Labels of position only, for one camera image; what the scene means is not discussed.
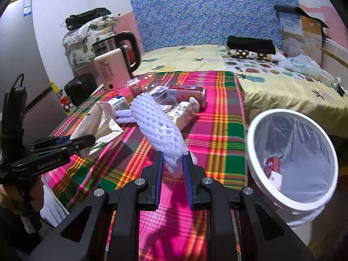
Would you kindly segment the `left human hand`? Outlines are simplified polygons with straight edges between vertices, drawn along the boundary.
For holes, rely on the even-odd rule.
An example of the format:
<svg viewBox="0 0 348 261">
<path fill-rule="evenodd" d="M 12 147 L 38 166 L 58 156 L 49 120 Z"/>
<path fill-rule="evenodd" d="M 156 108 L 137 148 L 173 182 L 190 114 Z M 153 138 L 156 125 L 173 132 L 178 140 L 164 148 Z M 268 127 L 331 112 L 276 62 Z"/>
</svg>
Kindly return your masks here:
<svg viewBox="0 0 348 261">
<path fill-rule="evenodd" d="M 16 205 L 24 201 L 23 197 L 12 185 L 1 184 L 1 219 L 5 218 L 7 210 L 13 214 L 20 214 Z M 30 190 L 30 204 L 35 211 L 40 211 L 44 207 L 44 183 L 41 176 L 37 178 L 34 186 Z"/>
</svg>

